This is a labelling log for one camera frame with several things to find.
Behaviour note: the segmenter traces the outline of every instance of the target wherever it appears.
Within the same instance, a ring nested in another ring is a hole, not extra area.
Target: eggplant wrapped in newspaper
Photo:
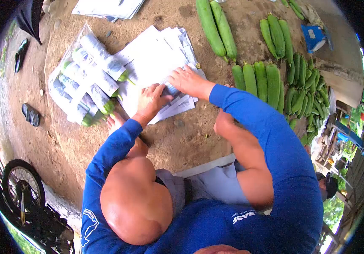
[[[91,81],[91,77],[77,65],[75,62],[65,62],[62,66],[61,72],[76,81],[80,86],[84,86],[86,92],[93,99],[93,102],[98,106],[100,111],[108,115],[114,110],[114,103],[110,98],[103,92],[100,87]]]
[[[76,122],[83,126],[90,126],[93,123],[93,117],[88,114],[88,109],[78,104],[76,108],[71,105],[72,97],[65,92],[65,86],[55,79],[49,88],[49,93],[54,102],[68,115],[67,120]]]
[[[128,81],[131,84],[134,84],[128,78],[128,70],[124,68],[124,66],[113,55],[107,52],[104,45],[92,32],[80,38],[80,44],[93,56],[98,66],[107,72],[114,80],[118,82]]]
[[[76,90],[79,88],[78,83],[63,74],[59,75],[58,79],[65,86],[66,93],[68,93],[71,97],[76,96]],[[80,103],[83,104],[83,107],[89,109],[89,114],[93,117],[98,111],[100,111],[100,109],[93,102],[92,97],[90,97],[89,94],[85,93]]]
[[[119,88],[118,84],[107,72],[101,69],[95,63],[92,56],[83,48],[75,49],[72,53],[72,58],[88,76],[94,78],[95,83],[105,92],[109,97]]]

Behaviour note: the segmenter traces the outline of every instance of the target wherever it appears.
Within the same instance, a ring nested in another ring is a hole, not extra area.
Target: hand
[[[184,66],[184,69],[176,68],[172,71],[168,77],[169,83],[184,94],[209,100],[215,83],[203,79],[187,65]]]
[[[304,145],[303,148],[306,150],[307,154],[310,156],[310,146]]]
[[[139,122],[143,129],[155,117],[163,105],[174,99],[171,95],[161,96],[164,88],[164,84],[153,84],[141,90],[137,113],[135,113],[132,119]]]

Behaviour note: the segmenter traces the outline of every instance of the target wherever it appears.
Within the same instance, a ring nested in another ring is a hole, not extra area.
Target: person with cap
[[[316,178],[319,182],[319,189],[323,201],[336,195],[338,187],[337,178],[334,178],[331,172],[327,173],[326,176],[320,172],[316,172]]]

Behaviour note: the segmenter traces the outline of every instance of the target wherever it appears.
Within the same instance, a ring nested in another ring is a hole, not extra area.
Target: tire
[[[21,211],[17,207],[17,205],[14,204],[14,202],[10,196],[10,192],[8,190],[8,177],[9,177],[11,171],[13,169],[15,169],[16,167],[22,167],[22,168],[26,169],[28,171],[28,173],[30,173],[32,175],[32,177],[35,179],[36,184],[39,188],[39,200],[40,200],[39,205],[40,205],[40,207],[45,206],[45,191],[44,191],[44,186],[42,185],[41,176],[37,173],[37,171],[35,170],[35,168],[33,166],[31,166],[26,161],[20,160],[20,159],[14,159],[14,160],[9,161],[9,163],[7,163],[7,165],[4,167],[4,172],[3,172],[3,178],[2,178],[3,194],[6,197],[6,201],[7,201],[8,205],[10,206],[10,208],[12,209],[13,213],[15,213],[17,216],[20,216]],[[31,213],[26,213],[26,219],[31,219],[31,216],[32,216]]]

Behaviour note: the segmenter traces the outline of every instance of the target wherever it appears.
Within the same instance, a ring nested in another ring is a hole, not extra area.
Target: newspaper
[[[137,112],[138,95],[142,88],[163,83],[168,93],[172,94],[175,88],[167,78],[174,69],[189,65],[205,78],[203,71],[195,67],[197,60],[184,28],[165,28],[159,32],[150,26],[115,57],[129,71],[129,78],[136,84],[125,83],[119,88],[119,94],[123,97],[123,101],[119,102],[129,116]],[[176,94],[175,99],[165,105],[150,124],[195,108],[195,101],[197,98]]]
[[[87,15],[115,22],[117,19],[131,19],[144,0],[79,0],[72,14]]]

